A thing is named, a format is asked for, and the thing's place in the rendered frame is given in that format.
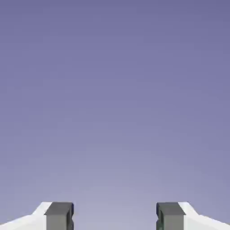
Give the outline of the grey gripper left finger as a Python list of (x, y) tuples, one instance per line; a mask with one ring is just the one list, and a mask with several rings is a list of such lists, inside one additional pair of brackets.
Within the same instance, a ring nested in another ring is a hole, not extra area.
[(42, 202), (26, 216), (0, 225), (0, 230), (74, 230), (72, 202)]

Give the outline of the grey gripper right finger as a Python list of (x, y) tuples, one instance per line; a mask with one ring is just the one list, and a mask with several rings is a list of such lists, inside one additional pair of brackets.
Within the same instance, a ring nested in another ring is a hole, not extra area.
[(189, 202), (158, 202), (156, 230), (230, 230), (230, 225), (198, 214)]

